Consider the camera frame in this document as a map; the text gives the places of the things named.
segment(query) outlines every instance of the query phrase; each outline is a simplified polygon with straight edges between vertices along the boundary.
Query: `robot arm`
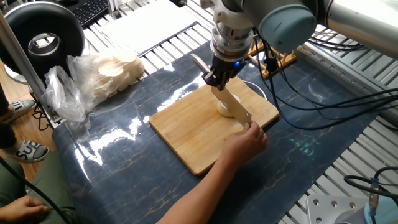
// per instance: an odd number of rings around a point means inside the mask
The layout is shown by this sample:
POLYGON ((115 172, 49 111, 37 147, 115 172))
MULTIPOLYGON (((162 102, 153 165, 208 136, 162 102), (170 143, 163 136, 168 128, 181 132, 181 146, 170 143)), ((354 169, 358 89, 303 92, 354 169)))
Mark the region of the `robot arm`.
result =
POLYGON ((213 61, 206 83, 220 91, 245 66, 252 28, 279 52, 291 52, 323 24, 398 59, 398 2, 394 0, 201 0, 215 5, 213 61))

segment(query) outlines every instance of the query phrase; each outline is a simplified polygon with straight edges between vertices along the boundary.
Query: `knife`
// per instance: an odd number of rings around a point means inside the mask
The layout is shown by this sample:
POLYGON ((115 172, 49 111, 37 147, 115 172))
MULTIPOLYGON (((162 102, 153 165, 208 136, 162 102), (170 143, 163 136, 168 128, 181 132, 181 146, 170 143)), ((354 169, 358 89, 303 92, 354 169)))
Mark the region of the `knife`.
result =
POLYGON ((217 97, 217 99, 224 103, 228 111, 234 116, 235 119, 239 121, 239 123, 242 124, 242 126, 244 126, 246 123, 250 124, 251 113, 248 112, 247 109, 242 106, 237 99, 235 99, 235 97, 227 90, 227 88, 219 91, 217 87, 212 86, 211 92, 217 97))

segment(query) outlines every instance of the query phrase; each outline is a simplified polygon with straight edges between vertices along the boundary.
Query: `wooden cutting board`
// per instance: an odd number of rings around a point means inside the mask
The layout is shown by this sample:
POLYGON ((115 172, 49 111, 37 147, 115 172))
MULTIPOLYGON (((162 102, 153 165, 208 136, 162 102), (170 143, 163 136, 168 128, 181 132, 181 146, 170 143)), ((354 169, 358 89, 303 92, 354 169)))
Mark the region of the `wooden cutting board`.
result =
MULTIPOLYGON (((227 89, 241 100, 262 128, 279 116, 274 105, 252 91, 240 78, 227 89)), ((205 85, 149 119, 150 125, 194 175, 202 175, 216 162, 226 138, 243 129, 234 118, 217 110, 218 99, 205 85)))

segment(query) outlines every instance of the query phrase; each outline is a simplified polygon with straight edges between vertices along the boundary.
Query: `finger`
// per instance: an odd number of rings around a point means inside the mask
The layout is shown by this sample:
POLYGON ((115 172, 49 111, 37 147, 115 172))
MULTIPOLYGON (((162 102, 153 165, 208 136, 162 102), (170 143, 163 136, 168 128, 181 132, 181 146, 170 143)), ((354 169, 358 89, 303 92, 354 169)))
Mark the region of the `finger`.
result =
POLYGON ((250 128, 248 129, 248 131, 246 131, 245 134, 256 138, 257 135, 259 134, 259 131, 260 131, 260 126, 255 121, 252 121, 250 124, 250 128))
POLYGON ((36 206, 36 207, 27 207, 25 214, 30 217, 35 217, 39 215, 44 215, 49 211, 49 208, 47 206, 36 206))
POLYGON ((26 196, 27 197, 27 203, 25 204, 28 207, 35 207, 39 205, 43 205, 43 202, 37 198, 31 197, 31 196, 26 196))
POLYGON ((240 131, 236 134, 244 134, 244 133, 246 133, 246 131, 249 130, 249 128, 250 128, 250 124, 246 123, 246 124, 244 124, 242 131, 240 131))
POLYGON ((267 137, 267 135, 265 133, 264 133, 264 135, 262 137, 261 144, 263 146, 265 146, 265 148, 268 148, 268 137, 267 137))
POLYGON ((256 139, 257 139, 258 141, 261 141, 263 135, 264 135, 264 131, 262 130, 262 128, 260 128, 259 134, 257 135, 257 138, 256 138, 256 139))

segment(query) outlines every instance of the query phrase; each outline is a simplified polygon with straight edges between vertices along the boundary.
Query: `blue marble mat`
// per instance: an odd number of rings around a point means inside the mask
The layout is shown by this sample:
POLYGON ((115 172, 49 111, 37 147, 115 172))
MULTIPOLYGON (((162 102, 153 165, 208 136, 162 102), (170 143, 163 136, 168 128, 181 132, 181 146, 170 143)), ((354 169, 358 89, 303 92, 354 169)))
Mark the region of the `blue marble mat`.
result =
MULTIPOLYGON (((210 63, 208 43, 193 52, 210 63)), ((201 178, 194 177, 149 126, 149 117, 202 86, 200 75, 185 55, 98 105, 85 124, 65 122, 54 131, 82 223, 155 223, 199 183, 201 178)), ((305 62, 294 63, 286 75, 304 94, 325 104, 354 97, 305 62)), ((239 77, 266 91, 253 64, 239 77)), ((280 75, 274 82, 283 99, 311 106, 280 75)), ((268 91, 266 95, 273 103, 268 91)), ((281 107, 296 124, 327 123, 317 112, 281 107)), ((325 116, 354 112, 328 110, 325 116)), ((320 131, 301 131, 280 119, 266 130, 268 150, 236 174, 210 223, 278 222, 375 116, 320 131)))

